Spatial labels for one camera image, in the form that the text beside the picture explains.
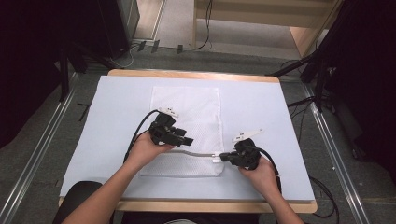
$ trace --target table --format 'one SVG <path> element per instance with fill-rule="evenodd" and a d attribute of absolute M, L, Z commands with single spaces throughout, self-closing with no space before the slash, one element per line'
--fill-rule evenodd
<path fill-rule="evenodd" d="M 197 19 L 205 19 L 209 0 L 194 0 L 192 43 Z M 324 29 L 335 20 L 342 0 L 214 0 L 211 20 L 289 26 L 297 49 L 304 57 Z"/>
<path fill-rule="evenodd" d="M 109 81 L 109 86 L 104 87 L 105 80 Z M 111 86 L 111 84 L 118 83 L 117 88 L 115 86 Z M 87 118 L 87 123 L 85 124 L 83 134 L 81 135 L 80 141 L 78 143 L 78 148 L 76 149 L 75 155 L 73 156 L 69 167 L 67 169 L 63 188 L 61 190 L 61 201 L 63 196 L 66 194 L 68 189 L 79 180 L 93 180 L 98 182 L 105 182 L 114 172 L 120 167 L 124 149 L 129 145 L 130 136 L 128 134 L 124 136 L 125 132 L 118 132 L 113 134 L 111 130 L 114 130 L 114 127 L 111 125 L 115 123 L 114 120 L 106 123 L 103 121 L 103 117 L 101 119 L 95 119 L 95 113 L 104 113 L 110 115 L 115 113 L 114 111 L 123 111 L 124 108 L 129 107 L 126 104 L 120 104 L 120 107 L 113 108 L 114 106 L 109 106 L 109 111 L 97 111 L 99 107 L 99 98 L 104 95 L 116 95 L 121 96 L 120 92 L 123 92 L 125 95 L 131 95 L 133 91 L 139 91 L 141 94 L 139 97 L 131 98 L 131 101 L 136 101 L 138 105 L 143 104 L 142 102 L 147 101 L 148 96 L 146 92 L 150 92 L 147 87 L 150 87 L 155 83 L 155 85 L 169 85 L 169 86 L 179 86 L 179 85 L 187 85 L 187 86 L 217 86 L 219 87 L 220 93 L 223 94 L 221 98 L 222 111 L 223 116 L 223 136 L 231 136 L 234 134 L 235 125 L 238 126 L 238 122 L 227 122 L 230 116 L 235 115 L 235 111 L 226 110 L 227 104 L 230 99 L 232 100 L 234 97 L 237 97 L 238 92 L 233 91 L 233 89 L 227 89 L 229 87 L 240 87 L 249 85 L 251 87 L 250 90 L 245 89 L 245 94 L 248 94 L 249 91 L 259 91 L 262 88 L 262 85 L 267 86 L 268 90 L 271 91 L 271 98 L 276 98 L 276 95 L 280 95 L 283 97 L 281 93 L 279 81 L 276 77 L 259 77 L 259 76 L 241 76 L 241 75 L 231 75 L 231 74 L 216 74 L 216 73 L 196 73 L 196 72 L 176 72 L 176 71 L 158 71 L 158 70 L 149 70 L 149 71 L 139 71 L 139 70 L 112 70 L 108 73 L 108 77 L 102 77 L 101 81 L 98 85 L 98 92 L 95 94 L 95 98 L 92 102 L 90 114 Z M 128 88 L 123 88 L 122 85 L 128 85 Z M 267 149 L 275 161 L 279 161 L 277 163 L 277 167 L 279 172 L 281 173 L 281 181 L 283 183 L 284 196 L 285 198 L 291 198 L 289 203 L 292 209 L 297 213 L 313 213 L 317 210 L 317 203 L 315 197 L 312 192 L 312 188 L 309 183 L 309 179 L 307 177 L 306 170 L 304 168 L 303 159 L 301 156 L 301 152 L 298 148 L 297 140 L 295 137 L 295 133 L 292 130 L 290 117 L 288 110 L 286 108 L 286 104 L 284 99 L 280 101 L 277 106 L 282 108 L 282 110 L 275 110 L 268 113 L 268 116 L 275 118 L 274 116 L 281 116 L 286 119 L 282 119 L 280 123 L 276 124 L 276 127 L 284 127 L 285 129 L 276 128 L 273 129 L 272 132 L 267 130 L 267 135 L 265 138 L 274 139 L 273 135 L 278 132 L 283 132 L 282 139 L 280 144 L 285 143 L 288 144 L 288 148 L 292 148 L 288 153 L 290 156 L 290 162 L 293 162 L 293 166 L 282 162 L 282 158 L 286 158 L 282 156 L 282 153 L 285 153 L 280 150 L 271 151 L 271 149 Z M 107 102 L 114 102 L 114 98 L 108 99 Z M 266 103 L 262 103 L 262 105 L 272 105 L 273 102 L 268 100 Z M 262 108 L 253 103 L 251 106 L 257 106 L 258 112 L 262 110 Z M 134 107 L 134 112 L 139 114 L 140 107 Z M 143 108 L 142 116 L 134 116 L 137 117 L 135 123 L 140 121 L 140 117 L 143 118 L 144 113 L 147 113 L 147 109 Z M 248 119 L 243 118 L 244 116 L 249 116 L 249 113 L 242 113 L 239 115 L 240 119 Z M 122 113 L 117 115 L 118 119 L 122 119 L 119 123 L 131 123 L 131 116 L 126 116 L 123 118 Z M 268 119 L 265 122 L 273 123 L 272 119 Z M 106 128 L 103 129 L 105 132 L 104 138 L 108 138 L 107 140 L 92 139 L 89 137 L 88 132 L 92 132 L 95 130 L 97 133 L 101 132 L 97 130 L 95 127 L 95 123 L 99 126 L 105 125 Z M 263 137 L 260 139 L 255 139 L 255 143 L 258 146 L 270 144 Z M 95 152 L 92 155 L 97 155 L 100 157 L 101 152 L 106 149 L 106 146 L 113 147 L 111 148 L 112 153 L 106 154 L 106 160 L 97 159 L 95 161 L 94 157 L 89 157 L 89 154 L 92 153 L 92 150 L 88 150 L 87 148 L 94 146 Z M 121 153 L 117 153 L 118 146 L 121 147 Z M 225 148 L 233 148 L 232 143 L 224 142 Z M 92 167 L 100 169 L 101 166 L 106 167 L 103 171 L 95 171 L 90 167 L 90 165 L 78 163 L 80 161 L 86 161 L 87 158 L 89 162 L 94 161 L 94 164 L 91 164 Z M 294 174 L 295 170 L 300 170 L 300 174 Z M 293 179 L 295 175 L 300 178 L 298 181 Z M 172 189 L 178 188 L 178 192 L 174 193 Z M 139 178 L 136 176 L 128 189 L 124 193 L 124 197 L 119 202 L 118 210 L 123 211 L 153 211 L 153 212 L 218 212 L 218 213 L 269 213 L 272 212 L 270 206 L 262 199 L 262 196 L 254 190 L 254 188 L 248 183 L 248 181 L 239 174 L 235 166 L 231 166 L 231 164 L 226 164 L 223 174 L 220 177 L 209 177 L 209 178 L 195 178 L 195 179 L 171 179 L 171 178 Z"/>

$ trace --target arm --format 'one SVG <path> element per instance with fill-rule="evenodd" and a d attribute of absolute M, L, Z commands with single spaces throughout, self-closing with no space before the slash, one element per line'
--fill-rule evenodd
<path fill-rule="evenodd" d="M 303 223 L 279 192 L 276 184 L 274 167 L 271 162 L 261 157 L 259 166 L 255 170 L 249 171 L 244 168 L 239 168 L 239 171 L 242 175 L 250 179 L 253 187 L 270 204 L 279 224 Z"/>
<path fill-rule="evenodd" d="M 123 192 L 136 173 L 160 153 L 171 148 L 173 147 L 169 145 L 154 145 L 149 133 L 143 133 L 134 143 L 128 159 L 121 168 L 63 223 L 108 223 Z"/>

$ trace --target forearm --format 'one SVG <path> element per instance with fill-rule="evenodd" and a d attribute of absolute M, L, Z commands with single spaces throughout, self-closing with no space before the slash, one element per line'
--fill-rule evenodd
<path fill-rule="evenodd" d="M 138 170 L 138 167 L 121 166 L 99 190 L 73 211 L 64 223 L 108 223 L 123 192 Z"/>
<path fill-rule="evenodd" d="M 279 192 L 267 193 L 265 199 L 270 204 L 279 224 L 303 223 Z"/>

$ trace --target white cable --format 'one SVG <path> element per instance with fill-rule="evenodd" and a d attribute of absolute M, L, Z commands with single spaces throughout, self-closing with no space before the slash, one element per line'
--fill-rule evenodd
<path fill-rule="evenodd" d="M 132 56 L 132 50 L 137 48 L 137 47 L 139 47 L 139 46 L 136 45 L 134 47 L 131 47 L 131 49 L 129 50 L 129 55 L 131 55 L 131 62 L 128 65 L 121 65 L 119 63 L 114 62 L 112 59 L 111 59 L 111 62 L 113 62 L 115 65 L 117 65 L 117 66 L 119 66 L 121 68 L 127 68 L 127 67 L 131 66 L 134 63 L 134 57 Z"/>

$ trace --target table surface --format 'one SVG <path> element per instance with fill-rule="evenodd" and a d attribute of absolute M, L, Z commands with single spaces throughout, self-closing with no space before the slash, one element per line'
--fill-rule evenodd
<path fill-rule="evenodd" d="M 222 95 L 221 113 L 223 121 L 224 139 L 231 139 L 231 136 L 235 135 L 235 128 L 241 127 L 241 124 L 238 122 L 226 121 L 232 119 L 233 116 L 236 115 L 239 116 L 241 120 L 249 121 L 246 122 L 249 125 L 245 125 L 245 127 L 243 128 L 252 126 L 251 124 L 254 123 L 249 120 L 249 117 L 254 117 L 252 116 L 252 114 L 244 113 L 246 115 L 243 115 L 240 113 L 235 113 L 235 111 L 230 111 L 229 108 L 233 108 L 234 105 L 227 102 L 230 102 L 232 99 L 240 101 L 240 99 L 237 98 L 242 97 L 238 96 L 240 94 L 233 95 L 233 90 L 235 88 L 239 88 L 246 96 L 250 97 L 254 97 L 256 93 L 270 95 L 270 92 L 271 97 L 269 97 L 262 104 L 247 104 L 244 108 L 256 108 L 257 113 L 262 113 L 262 111 L 265 110 L 265 107 L 276 105 L 274 107 L 274 112 L 266 112 L 265 114 L 265 116 L 269 118 L 269 121 L 259 122 L 261 125 L 264 126 L 264 131 L 267 131 L 265 137 L 253 137 L 252 139 L 255 141 L 256 145 L 268 147 L 266 149 L 276 161 L 276 165 L 279 169 L 279 172 L 281 173 L 281 181 L 283 183 L 283 195 L 285 199 L 290 203 L 290 206 L 293 208 L 293 210 L 297 213 L 313 213 L 317 210 L 317 203 L 315 201 L 309 179 L 307 178 L 303 158 L 300 149 L 298 148 L 297 141 L 295 139 L 295 133 L 291 126 L 289 113 L 286 108 L 286 103 L 284 101 L 283 93 L 281 92 L 280 84 L 277 78 L 158 70 L 112 70 L 109 72 L 108 75 L 109 77 L 102 77 L 101 81 L 99 82 L 98 92 L 96 93 L 95 98 L 92 102 L 90 115 L 87 118 L 83 134 L 81 135 L 80 141 L 78 143 L 78 148 L 76 149 L 75 155 L 73 156 L 65 175 L 63 189 L 61 190 L 61 201 L 68 189 L 79 180 L 93 180 L 104 183 L 106 179 L 109 178 L 112 173 L 117 170 L 118 167 L 120 167 L 120 164 L 114 162 L 112 156 L 113 154 L 117 154 L 118 145 L 121 145 L 120 151 L 122 152 L 124 150 L 124 146 L 122 144 L 115 144 L 115 148 L 111 149 L 114 150 L 111 151 L 111 154 L 108 154 L 108 150 L 107 152 L 104 152 L 105 154 L 107 153 L 107 160 L 111 162 L 103 161 L 103 158 L 98 159 L 97 161 L 95 161 L 95 159 L 90 160 L 93 167 L 110 166 L 108 169 L 106 168 L 102 171 L 98 171 L 99 173 L 96 174 L 95 171 L 90 169 L 90 166 L 88 165 L 88 168 L 86 168 L 86 171 L 84 171 L 84 168 L 86 167 L 84 163 L 87 160 L 86 157 L 90 156 L 89 154 L 92 153 L 92 150 L 87 150 L 86 148 L 92 147 L 94 146 L 94 144 L 106 144 L 105 142 L 101 143 L 101 140 L 97 140 L 97 143 L 92 143 L 92 141 L 84 140 L 92 139 L 92 137 L 88 134 L 92 132 L 92 128 L 97 131 L 97 128 L 95 128 L 94 124 L 92 123 L 97 123 L 95 121 L 98 120 L 98 118 L 95 118 L 95 114 L 100 114 L 100 112 L 95 112 L 95 109 L 98 109 L 100 107 L 95 108 L 95 106 L 101 104 L 99 103 L 99 99 L 106 98 L 105 96 L 100 96 L 100 92 L 106 92 L 105 94 L 111 98 L 112 94 L 130 94 L 130 92 L 128 91 L 121 93 L 121 90 L 128 89 L 130 91 L 131 89 L 142 88 L 139 89 L 142 92 L 142 97 L 139 97 L 139 99 L 143 98 L 143 101 L 147 101 L 146 98 L 148 98 L 148 96 L 145 96 L 144 93 L 144 90 L 149 89 L 147 87 L 152 87 L 153 85 L 192 85 L 198 87 L 219 87 L 220 95 Z M 134 113 L 139 114 L 139 111 L 136 111 L 138 109 L 139 108 L 134 108 Z M 114 113 L 114 111 L 109 110 L 106 113 Z M 139 118 L 142 116 L 136 115 L 136 122 L 138 122 Z M 116 133 L 114 134 L 114 136 L 117 136 L 118 138 L 116 141 L 115 139 L 112 139 L 112 133 L 108 132 L 108 130 L 113 130 L 114 127 L 109 126 L 112 124 L 108 125 L 104 121 L 104 123 L 102 123 L 101 125 L 106 125 L 107 128 L 107 130 L 105 131 L 107 132 L 105 136 L 106 138 L 108 138 L 106 142 L 125 142 L 123 144 L 128 145 L 129 142 L 126 141 L 129 138 L 128 135 L 126 135 L 126 137 L 124 138 L 126 140 L 124 141 L 122 140 L 122 134 Z M 281 132 L 283 132 L 282 138 L 276 137 L 276 134 Z M 226 149 L 227 151 L 231 151 L 233 149 L 232 142 L 225 141 L 224 147 L 230 149 Z M 101 148 L 96 148 L 98 151 L 95 153 L 99 154 L 101 152 Z M 236 167 L 231 166 L 231 164 L 229 163 L 226 163 L 223 173 L 218 177 L 142 178 L 136 176 L 132 181 L 131 185 L 124 193 L 123 199 L 120 201 L 117 209 L 124 211 L 156 212 L 272 212 L 270 206 L 265 202 L 262 196 L 257 193 L 257 191 L 255 191 L 254 188 L 248 183 L 248 181 L 237 172 Z"/>

